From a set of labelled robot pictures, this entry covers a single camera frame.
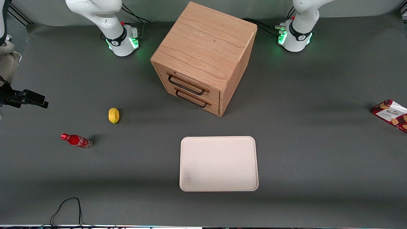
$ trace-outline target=white tray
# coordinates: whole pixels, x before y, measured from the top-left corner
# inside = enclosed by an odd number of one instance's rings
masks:
[[[179,187],[185,192],[256,190],[254,139],[250,136],[184,138]]]

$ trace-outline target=gray table surface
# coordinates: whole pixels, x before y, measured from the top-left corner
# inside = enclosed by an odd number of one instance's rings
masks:
[[[13,87],[50,105],[2,110],[1,224],[47,223],[75,196],[88,224],[407,227],[407,134],[369,113],[386,99],[407,106],[400,13],[322,18],[300,53],[259,30],[222,118],[164,90],[149,58],[171,25],[146,25],[129,57],[113,55],[96,26],[28,27]],[[71,147],[63,132],[94,146]],[[233,135],[256,140],[259,188],[183,192],[181,139]],[[77,214],[68,202],[55,222]]]

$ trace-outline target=lemon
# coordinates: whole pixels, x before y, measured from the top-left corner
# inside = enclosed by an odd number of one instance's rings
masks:
[[[109,121],[111,123],[117,123],[119,121],[119,110],[117,110],[116,108],[110,108]]]

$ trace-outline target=coca-cola bottle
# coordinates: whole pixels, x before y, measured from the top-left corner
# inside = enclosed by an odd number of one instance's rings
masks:
[[[63,133],[61,134],[61,139],[69,142],[69,144],[73,146],[81,147],[84,149],[89,149],[92,147],[92,141],[76,134],[69,135]]]

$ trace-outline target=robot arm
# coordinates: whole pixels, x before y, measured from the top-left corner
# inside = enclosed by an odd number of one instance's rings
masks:
[[[7,36],[7,11],[11,0],[0,0],[0,45],[3,45]]]
[[[123,26],[114,13],[122,9],[121,0],[66,0],[69,9],[93,22],[106,38],[115,39],[123,32]]]
[[[11,81],[20,62],[21,55],[14,51],[12,37],[7,35],[7,11],[11,0],[0,0],[0,109],[3,105],[20,108],[21,104],[32,104],[42,108],[48,107],[43,95],[30,90],[13,90]]]
[[[105,35],[109,48],[117,56],[130,55],[139,47],[138,30],[122,25],[114,15],[121,0],[65,0],[69,9],[93,22]]]
[[[334,0],[294,0],[293,6],[297,10],[293,28],[300,33],[311,32],[319,19],[318,9]]]
[[[319,19],[318,9],[334,0],[293,0],[297,14],[293,19],[280,23],[278,44],[290,52],[299,52],[310,42],[312,29]]]

